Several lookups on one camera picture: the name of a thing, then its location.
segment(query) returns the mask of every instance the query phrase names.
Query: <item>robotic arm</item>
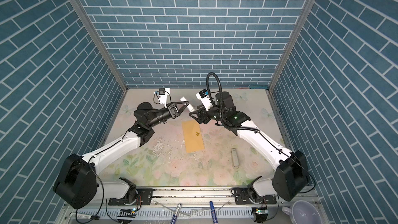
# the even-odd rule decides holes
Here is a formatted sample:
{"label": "robotic arm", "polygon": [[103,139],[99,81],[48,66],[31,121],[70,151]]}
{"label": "robotic arm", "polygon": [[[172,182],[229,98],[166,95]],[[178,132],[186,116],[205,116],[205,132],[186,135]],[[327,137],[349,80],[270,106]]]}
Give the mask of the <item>robotic arm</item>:
{"label": "robotic arm", "polygon": [[[214,76],[218,83],[219,93],[215,96],[216,102],[211,97],[210,76]],[[215,125],[225,127],[246,140],[275,170],[271,180],[258,177],[248,185],[249,196],[254,202],[259,202],[265,195],[272,195],[275,192],[284,200],[291,201],[308,184],[310,175],[305,155],[300,151],[292,152],[281,146],[262,132],[245,113],[237,111],[231,95],[222,91],[221,83],[215,73],[207,75],[206,89],[197,93],[196,97],[202,101],[202,105],[198,106],[196,111],[189,113],[193,119],[199,124],[216,120]]]}
{"label": "robotic arm", "polygon": [[67,157],[53,191],[75,209],[101,198],[117,198],[126,205],[132,204],[137,196],[134,183],[121,177],[117,181],[99,180],[99,184],[98,174],[119,157],[145,145],[154,134],[152,127],[180,116],[188,104],[187,101],[170,102],[166,107],[154,109],[149,102],[141,103],[134,111],[137,121],[123,136],[82,156]]}

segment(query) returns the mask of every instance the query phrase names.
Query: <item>brick wallpaper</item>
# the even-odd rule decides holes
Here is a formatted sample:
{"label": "brick wallpaper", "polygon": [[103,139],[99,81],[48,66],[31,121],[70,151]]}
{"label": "brick wallpaper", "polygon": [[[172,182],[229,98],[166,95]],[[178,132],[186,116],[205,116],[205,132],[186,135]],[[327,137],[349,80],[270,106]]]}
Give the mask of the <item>brick wallpaper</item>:
{"label": "brick wallpaper", "polygon": [[305,0],[81,0],[129,87],[265,88]]}
{"label": "brick wallpaper", "polygon": [[0,0],[0,223],[53,223],[65,157],[97,147],[121,95],[67,0]]}
{"label": "brick wallpaper", "polygon": [[398,223],[398,0],[316,0],[274,95],[331,223]]}

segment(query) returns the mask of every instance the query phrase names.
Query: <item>blue marker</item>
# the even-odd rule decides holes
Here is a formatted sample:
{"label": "blue marker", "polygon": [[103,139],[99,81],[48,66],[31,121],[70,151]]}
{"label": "blue marker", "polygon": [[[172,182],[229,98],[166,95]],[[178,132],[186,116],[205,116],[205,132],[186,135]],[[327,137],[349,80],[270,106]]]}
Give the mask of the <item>blue marker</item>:
{"label": "blue marker", "polygon": [[213,202],[210,201],[211,217],[213,218],[213,223],[218,224],[216,210],[214,209]]}
{"label": "blue marker", "polygon": [[181,204],[177,204],[176,211],[173,214],[172,221],[170,222],[170,224],[175,224],[177,217],[178,217],[178,213],[180,212],[180,209],[181,209]]}

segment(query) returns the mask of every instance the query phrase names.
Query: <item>white cylindrical object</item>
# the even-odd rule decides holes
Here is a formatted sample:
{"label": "white cylindrical object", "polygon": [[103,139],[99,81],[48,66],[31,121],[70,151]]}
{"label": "white cylindrical object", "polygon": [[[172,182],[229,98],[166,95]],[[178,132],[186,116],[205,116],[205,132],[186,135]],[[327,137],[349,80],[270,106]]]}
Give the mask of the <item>white cylindrical object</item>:
{"label": "white cylindrical object", "polygon": [[[185,97],[182,97],[180,100],[181,101],[187,101],[187,99]],[[188,110],[190,112],[194,112],[195,111],[195,109],[193,108],[193,106],[191,104],[188,104],[187,108],[188,108]]]}

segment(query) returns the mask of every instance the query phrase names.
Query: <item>table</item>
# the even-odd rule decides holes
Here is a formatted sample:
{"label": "table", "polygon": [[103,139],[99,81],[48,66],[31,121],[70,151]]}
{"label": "table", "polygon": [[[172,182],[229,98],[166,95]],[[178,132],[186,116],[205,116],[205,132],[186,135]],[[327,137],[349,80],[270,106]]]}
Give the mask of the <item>table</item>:
{"label": "table", "polygon": [[[134,110],[142,102],[153,103],[153,89],[130,89],[112,126],[106,143],[124,134],[134,122]],[[198,89],[171,89],[172,101],[182,96],[196,108]],[[234,100],[236,110],[246,113],[256,125],[275,141],[284,145],[264,89],[224,89]],[[186,153],[182,121],[192,120],[186,109],[178,118],[154,127],[155,134],[138,149],[117,159],[105,168],[102,179],[126,177],[137,186],[231,186],[247,185],[262,175],[273,177],[271,165],[249,143],[235,136],[215,121],[201,124],[205,149]],[[240,166],[232,167],[231,149],[236,148]]]}

